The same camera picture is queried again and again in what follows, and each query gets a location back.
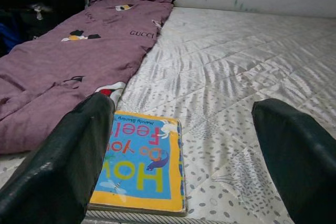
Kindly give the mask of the blue yellow-bordered children's book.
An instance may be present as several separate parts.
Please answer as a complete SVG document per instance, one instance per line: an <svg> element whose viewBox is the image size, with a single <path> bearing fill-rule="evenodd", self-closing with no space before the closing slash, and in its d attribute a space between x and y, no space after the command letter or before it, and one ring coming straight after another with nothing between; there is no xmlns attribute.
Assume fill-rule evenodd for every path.
<svg viewBox="0 0 336 224"><path fill-rule="evenodd" d="M89 210L186 216L178 119L117 111Z"/></svg>

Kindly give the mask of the blue fabric item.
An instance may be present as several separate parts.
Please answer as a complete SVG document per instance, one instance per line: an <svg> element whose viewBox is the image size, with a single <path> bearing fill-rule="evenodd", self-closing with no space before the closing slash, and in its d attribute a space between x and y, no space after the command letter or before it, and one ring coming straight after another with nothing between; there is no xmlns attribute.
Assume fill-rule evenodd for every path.
<svg viewBox="0 0 336 224"><path fill-rule="evenodd" d="M0 22L0 39L5 45L5 50L9 53L16 45L23 42L16 25L12 27Z"/></svg>

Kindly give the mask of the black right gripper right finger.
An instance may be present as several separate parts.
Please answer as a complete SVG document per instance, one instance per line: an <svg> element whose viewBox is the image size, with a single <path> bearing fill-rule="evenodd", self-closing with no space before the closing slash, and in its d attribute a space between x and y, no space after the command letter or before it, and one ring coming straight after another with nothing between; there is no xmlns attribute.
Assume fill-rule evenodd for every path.
<svg viewBox="0 0 336 224"><path fill-rule="evenodd" d="M278 99L253 104L270 176L295 224L336 224L336 139L312 116Z"/></svg>

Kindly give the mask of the purple cartoon print blanket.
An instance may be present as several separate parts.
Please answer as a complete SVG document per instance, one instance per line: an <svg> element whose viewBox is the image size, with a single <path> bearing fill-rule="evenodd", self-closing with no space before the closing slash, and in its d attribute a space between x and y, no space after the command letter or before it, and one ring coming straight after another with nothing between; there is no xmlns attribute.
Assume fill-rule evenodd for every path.
<svg viewBox="0 0 336 224"><path fill-rule="evenodd" d="M0 58L0 155L32 151L92 93L117 102L155 45L174 0L88 0Z"/></svg>

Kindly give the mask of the white quilted patterned mattress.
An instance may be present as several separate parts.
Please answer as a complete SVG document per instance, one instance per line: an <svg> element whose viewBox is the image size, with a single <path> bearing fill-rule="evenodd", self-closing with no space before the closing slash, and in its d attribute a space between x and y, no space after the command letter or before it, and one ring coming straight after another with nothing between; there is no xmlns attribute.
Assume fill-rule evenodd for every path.
<svg viewBox="0 0 336 224"><path fill-rule="evenodd" d="M87 207L82 222L295 224L254 127L253 104L265 99L312 116L336 139L335 19L173 9L112 101L115 112L180 121L186 216ZM0 155L0 188L42 143Z"/></svg>

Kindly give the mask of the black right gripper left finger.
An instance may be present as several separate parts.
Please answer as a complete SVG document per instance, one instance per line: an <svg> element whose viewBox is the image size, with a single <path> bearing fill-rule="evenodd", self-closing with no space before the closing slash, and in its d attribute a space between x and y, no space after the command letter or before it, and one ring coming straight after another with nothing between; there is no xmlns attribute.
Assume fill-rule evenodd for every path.
<svg viewBox="0 0 336 224"><path fill-rule="evenodd" d="M109 97L94 93L67 113L0 188L0 224L81 224L114 112Z"/></svg>

